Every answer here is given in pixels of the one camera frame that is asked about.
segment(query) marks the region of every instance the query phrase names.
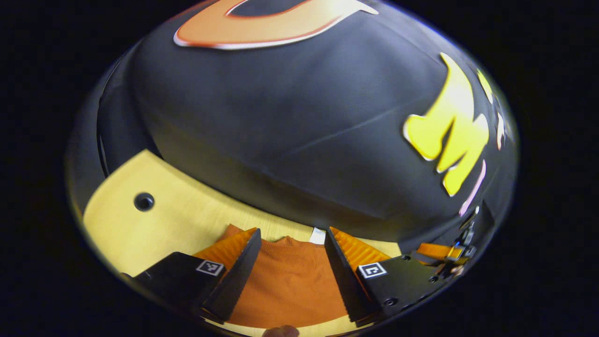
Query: orange sweater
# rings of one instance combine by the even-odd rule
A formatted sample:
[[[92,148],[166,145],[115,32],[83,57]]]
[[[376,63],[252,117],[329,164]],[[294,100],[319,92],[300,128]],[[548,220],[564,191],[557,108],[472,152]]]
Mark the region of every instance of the orange sweater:
[[[241,232],[229,225],[218,240]],[[325,247],[289,236],[262,248],[228,321],[272,328],[324,323],[347,315]]]

